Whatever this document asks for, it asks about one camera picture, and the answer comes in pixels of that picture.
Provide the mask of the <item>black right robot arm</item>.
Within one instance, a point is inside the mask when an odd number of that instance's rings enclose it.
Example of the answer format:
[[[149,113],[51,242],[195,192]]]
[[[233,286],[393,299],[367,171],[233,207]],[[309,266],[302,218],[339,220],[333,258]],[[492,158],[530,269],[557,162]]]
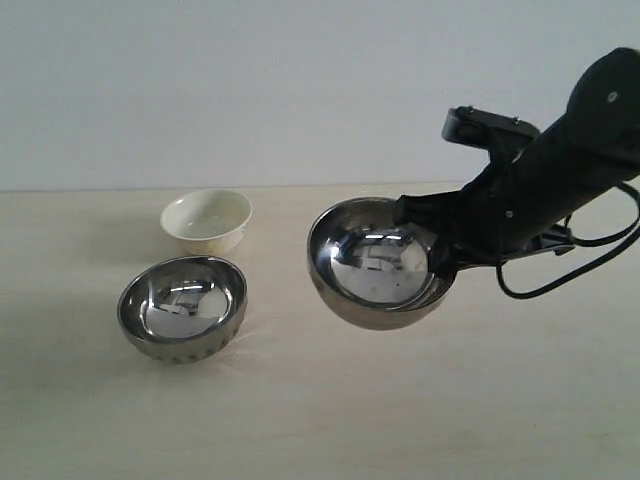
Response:
[[[393,220],[436,237],[433,270],[536,255],[571,244],[559,221],[639,174],[639,52],[595,61],[544,131],[471,106],[448,112],[451,143],[487,151],[488,165],[457,191],[401,196]]]

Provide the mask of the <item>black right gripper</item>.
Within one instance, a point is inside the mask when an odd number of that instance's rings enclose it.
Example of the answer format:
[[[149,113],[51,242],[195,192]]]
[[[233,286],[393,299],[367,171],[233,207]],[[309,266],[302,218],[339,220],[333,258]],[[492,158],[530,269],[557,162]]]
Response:
[[[415,225],[437,238],[428,270],[453,279],[461,270],[493,267],[498,257],[522,250],[575,210],[575,156],[524,149],[489,153],[489,165],[459,191],[401,195],[395,225]]]

